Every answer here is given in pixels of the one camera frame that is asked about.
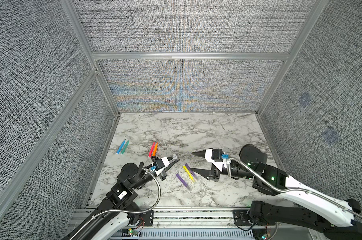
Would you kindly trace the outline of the pink highlighter pen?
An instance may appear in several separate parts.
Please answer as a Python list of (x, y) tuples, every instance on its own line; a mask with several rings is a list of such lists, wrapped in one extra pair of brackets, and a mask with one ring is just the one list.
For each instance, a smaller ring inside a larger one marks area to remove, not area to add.
[(151, 146), (150, 152), (148, 154), (149, 158), (153, 155), (153, 151), (154, 151), (155, 146), (156, 146), (156, 143), (153, 143), (152, 146)]

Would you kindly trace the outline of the yellow highlighter pen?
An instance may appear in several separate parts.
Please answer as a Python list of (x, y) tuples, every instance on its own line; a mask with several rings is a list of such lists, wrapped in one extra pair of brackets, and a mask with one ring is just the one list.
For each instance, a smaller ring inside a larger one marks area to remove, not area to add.
[(188, 174), (189, 178), (191, 179), (191, 181), (193, 183), (196, 183), (196, 179), (193, 177), (192, 173), (190, 172), (190, 170), (187, 168), (186, 165), (183, 165), (183, 168), (185, 170), (185, 172)]

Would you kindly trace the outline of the orange highlighter pen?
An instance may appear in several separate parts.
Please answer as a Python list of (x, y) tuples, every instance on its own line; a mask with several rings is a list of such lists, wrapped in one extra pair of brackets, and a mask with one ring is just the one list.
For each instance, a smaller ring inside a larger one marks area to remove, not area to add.
[(159, 143), (155, 143), (154, 148), (153, 148), (153, 151), (152, 151), (152, 157), (156, 155), (157, 149), (158, 149), (158, 145), (159, 145)]

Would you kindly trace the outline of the green highlighter pen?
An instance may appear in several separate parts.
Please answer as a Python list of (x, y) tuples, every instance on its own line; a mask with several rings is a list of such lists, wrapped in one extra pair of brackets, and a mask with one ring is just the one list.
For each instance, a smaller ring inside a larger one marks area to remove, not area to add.
[(130, 142), (130, 140), (127, 140), (127, 141), (126, 141), (123, 149), (122, 149), (121, 152), (120, 152), (121, 155), (123, 155), (123, 154), (125, 153), (126, 149), (128, 148), (129, 142)]

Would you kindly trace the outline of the blue highlighter pen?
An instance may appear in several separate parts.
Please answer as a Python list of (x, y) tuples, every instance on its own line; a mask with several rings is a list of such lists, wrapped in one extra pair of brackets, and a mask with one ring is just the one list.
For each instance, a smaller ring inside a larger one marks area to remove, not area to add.
[(124, 145), (125, 145), (125, 142), (126, 142), (126, 139), (124, 139), (124, 140), (122, 141), (122, 143), (121, 143), (121, 145), (119, 146), (116, 154), (119, 154), (119, 153), (121, 152), (121, 150), (123, 149), (123, 147), (124, 147)]

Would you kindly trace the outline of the violet highlighter pen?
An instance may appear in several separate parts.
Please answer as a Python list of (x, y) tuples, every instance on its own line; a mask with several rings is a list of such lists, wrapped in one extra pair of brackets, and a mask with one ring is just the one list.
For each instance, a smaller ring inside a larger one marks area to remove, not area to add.
[(189, 171), (190, 174), (193, 176), (193, 178), (194, 178), (195, 180), (198, 180), (198, 177), (197, 177), (196, 174), (192, 171), (192, 169), (190, 168), (190, 166), (189, 166), (187, 163), (185, 163), (185, 167), (188, 169), (188, 171)]

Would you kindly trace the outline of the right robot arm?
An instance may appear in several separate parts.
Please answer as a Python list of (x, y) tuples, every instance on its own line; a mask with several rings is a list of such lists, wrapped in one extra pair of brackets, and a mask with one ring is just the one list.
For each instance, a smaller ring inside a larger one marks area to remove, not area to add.
[(243, 146), (238, 158), (213, 148), (193, 155), (212, 165), (210, 170), (192, 169), (207, 180), (218, 181), (220, 176), (253, 180), (252, 187), (258, 192), (295, 204), (282, 207), (252, 201), (248, 210), (234, 210), (234, 224), (240, 230), (249, 226), (257, 240), (272, 239), (276, 233), (270, 234), (268, 228), (280, 223), (315, 230), (330, 240), (362, 240), (362, 223), (357, 221), (362, 219), (358, 201), (332, 198), (302, 184), (285, 171), (267, 165), (267, 154), (254, 145)]

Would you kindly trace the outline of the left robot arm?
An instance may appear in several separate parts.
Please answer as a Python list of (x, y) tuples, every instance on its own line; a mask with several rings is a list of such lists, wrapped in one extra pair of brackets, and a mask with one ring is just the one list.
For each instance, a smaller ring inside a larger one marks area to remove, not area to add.
[[(74, 230), (63, 237), (64, 240), (107, 240), (117, 231), (128, 225), (136, 224), (143, 215), (151, 217), (153, 209), (158, 205), (162, 189), (157, 179), (167, 177), (167, 171), (179, 161), (177, 155), (171, 157), (151, 157), (152, 163), (125, 164), (118, 175), (118, 180), (96, 209), (83, 220)], [(134, 202), (146, 183), (155, 181), (157, 199), (148, 209), (142, 210)]]

